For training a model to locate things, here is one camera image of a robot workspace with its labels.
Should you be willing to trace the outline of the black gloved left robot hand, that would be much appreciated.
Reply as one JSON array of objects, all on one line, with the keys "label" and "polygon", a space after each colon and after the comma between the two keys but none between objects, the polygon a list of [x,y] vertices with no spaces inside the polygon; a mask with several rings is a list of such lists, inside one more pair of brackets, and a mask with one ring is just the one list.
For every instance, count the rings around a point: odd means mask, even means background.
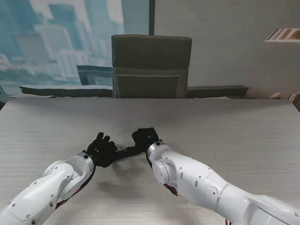
[{"label": "black gloved left robot hand", "polygon": [[88,146],[86,152],[92,158],[96,166],[106,168],[114,162],[117,147],[109,136],[99,132],[96,139]]}]

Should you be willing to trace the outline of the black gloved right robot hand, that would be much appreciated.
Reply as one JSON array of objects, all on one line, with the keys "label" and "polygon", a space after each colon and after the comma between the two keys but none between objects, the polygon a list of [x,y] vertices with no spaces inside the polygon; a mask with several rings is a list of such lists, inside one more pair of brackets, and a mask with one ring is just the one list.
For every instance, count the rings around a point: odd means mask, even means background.
[{"label": "black gloved right robot hand", "polygon": [[146,152],[152,144],[160,140],[153,127],[137,129],[134,133],[132,133],[132,138],[135,145],[127,147],[125,150],[134,155]]}]

